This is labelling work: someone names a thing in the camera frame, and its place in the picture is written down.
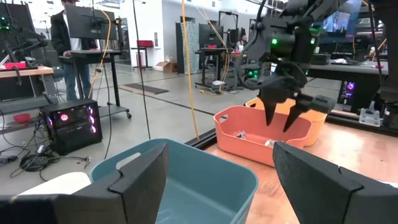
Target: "man in dark jacket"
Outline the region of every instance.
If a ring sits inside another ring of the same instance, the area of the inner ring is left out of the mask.
[[[78,0],[61,0],[62,5],[75,5]],[[69,50],[89,50],[96,49],[96,43],[93,39],[79,39],[69,37],[69,25],[65,10],[51,17],[51,40],[54,49],[59,56],[70,56]],[[78,66],[78,71],[83,84],[85,98],[91,98],[90,94],[90,68],[88,65]],[[63,64],[65,73],[65,83],[67,85],[67,100],[77,100],[76,97],[76,71],[72,64]]]

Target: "salmon-colored bin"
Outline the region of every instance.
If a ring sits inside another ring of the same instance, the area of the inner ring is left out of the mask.
[[[303,149],[311,121],[298,118],[295,123],[283,133],[287,119],[286,114],[275,113],[271,124],[266,124],[264,110],[246,106],[232,106],[214,116],[218,147],[226,152],[251,159],[274,167],[272,147],[266,146],[268,140],[286,142]],[[239,138],[244,131],[245,139]]]
[[[289,114],[290,108],[295,105],[295,101],[291,99],[287,99],[285,103],[278,103],[276,106],[275,112],[282,114]],[[264,109],[264,105],[259,98],[253,99],[246,103],[246,106],[255,108],[255,109]],[[300,115],[300,117],[305,118],[312,122],[310,133],[307,137],[304,146],[312,146],[317,141],[319,134],[321,132],[321,128],[325,123],[327,114],[317,112],[314,110],[310,110],[306,113]]]

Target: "blue storage bin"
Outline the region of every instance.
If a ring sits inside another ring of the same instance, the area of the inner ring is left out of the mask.
[[[193,147],[155,139],[106,159],[90,172],[92,182],[116,164],[160,143],[169,145],[169,173],[157,215],[158,224],[245,223],[258,179],[249,169]]]

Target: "cardboard box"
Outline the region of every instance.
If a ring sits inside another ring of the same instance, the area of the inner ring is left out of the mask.
[[[163,67],[163,72],[166,73],[173,73],[178,71],[176,62],[159,62],[156,66]]]

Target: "jeans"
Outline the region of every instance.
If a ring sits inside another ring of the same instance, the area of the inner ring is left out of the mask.
[[[79,71],[81,82],[83,84],[83,92],[85,98],[88,98],[90,94],[90,68],[88,65],[79,65],[77,66],[77,70]],[[76,97],[76,71],[73,64],[63,64],[63,72],[65,73],[65,84],[67,85],[67,100],[77,100]]]

